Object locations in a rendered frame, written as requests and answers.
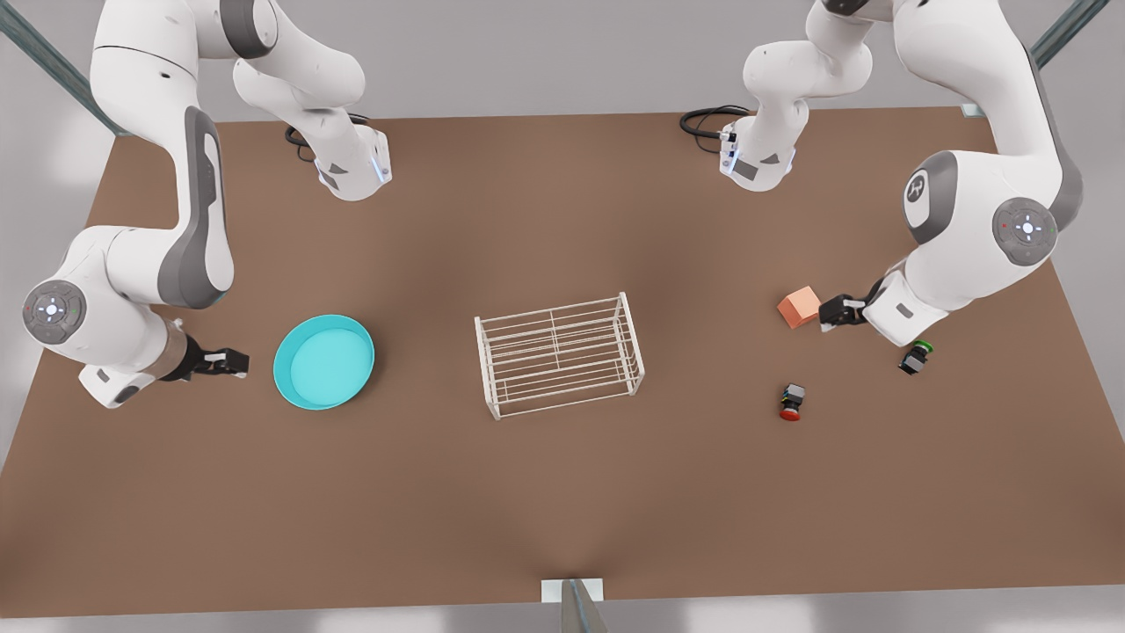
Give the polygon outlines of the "orange cube block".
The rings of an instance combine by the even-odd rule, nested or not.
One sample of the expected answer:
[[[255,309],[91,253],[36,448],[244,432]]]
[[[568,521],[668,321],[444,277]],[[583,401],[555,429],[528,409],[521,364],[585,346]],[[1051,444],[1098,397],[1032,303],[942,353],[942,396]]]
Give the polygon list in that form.
[[[814,293],[811,286],[804,286],[792,293],[788,293],[777,304],[780,315],[788,324],[788,328],[796,329],[808,322],[818,322],[821,301]]]

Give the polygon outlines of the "turquoise round plate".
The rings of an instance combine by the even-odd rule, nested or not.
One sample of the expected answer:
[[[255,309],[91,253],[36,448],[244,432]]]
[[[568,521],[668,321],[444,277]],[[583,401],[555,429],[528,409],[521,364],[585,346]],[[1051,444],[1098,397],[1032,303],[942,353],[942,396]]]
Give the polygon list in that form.
[[[342,314],[302,322],[274,353],[276,388],[286,401],[323,412],[351,400],[368,383],[376,364],[370,333]]]

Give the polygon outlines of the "silver frame post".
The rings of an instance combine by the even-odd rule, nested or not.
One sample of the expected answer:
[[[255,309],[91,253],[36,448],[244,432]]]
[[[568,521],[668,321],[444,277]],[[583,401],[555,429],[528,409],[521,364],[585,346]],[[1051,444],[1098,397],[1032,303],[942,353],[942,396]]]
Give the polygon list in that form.
[[[44,69],[46,75],[52,76],[76,103],[93,115],[105,128],[116,136],[129,136],[128,132],[112,123],[96,103],[87,76],[82,75],[68,57],[53,47],[50,40],[44,39],[40,31],[37,31],[32,22],[17,12],[9,0],[0,0],[0,33],[4,33],[4,36],[12,40],[25,56]]]
[[[598,612],[598,603],[604,600],[601,578],[544,579],[540,581],[540,600],[560,605],[560,633],[608,633]]]
[[[1030,33],[1033,25],[1042,31],[1027,40],[1026,48],[1038,69],[1046,67],[1094,19],[1120,0],[999,0],[1005,12],[1016,18],[1015,31]]]

